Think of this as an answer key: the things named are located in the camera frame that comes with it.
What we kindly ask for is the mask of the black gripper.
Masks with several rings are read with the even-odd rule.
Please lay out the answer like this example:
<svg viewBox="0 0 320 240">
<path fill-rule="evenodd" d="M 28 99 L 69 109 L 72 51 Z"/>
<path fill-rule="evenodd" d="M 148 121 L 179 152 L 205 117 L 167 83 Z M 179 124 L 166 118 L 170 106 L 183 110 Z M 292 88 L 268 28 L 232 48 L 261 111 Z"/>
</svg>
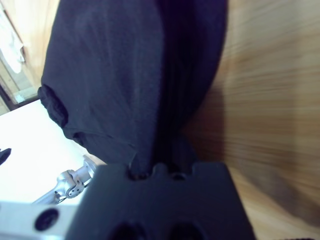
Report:
<svg viewBox="0 0 320 240">
<path fill-rule="evenodd" d="M 66 125 L 68 123 L 68 112 L 50 87 L 42 85 L 37 91 L 37 96 L 41 104 L 46 108 L 49 117 L 57 125 Z"/>
</svg>

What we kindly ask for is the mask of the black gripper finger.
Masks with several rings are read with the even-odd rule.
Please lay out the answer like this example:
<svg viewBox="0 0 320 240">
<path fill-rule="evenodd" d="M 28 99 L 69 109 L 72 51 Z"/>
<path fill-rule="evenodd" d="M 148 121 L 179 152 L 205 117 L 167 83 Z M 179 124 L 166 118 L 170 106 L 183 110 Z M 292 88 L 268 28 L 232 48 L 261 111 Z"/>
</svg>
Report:
<svg viewBox="0 0 320 240">
<path fill-rule="evenodd" d="M 177 136 L 172 141 L 172 168 L 173 172 L 191 173 L 198 157 L 184 136 Z"/>
</svg>

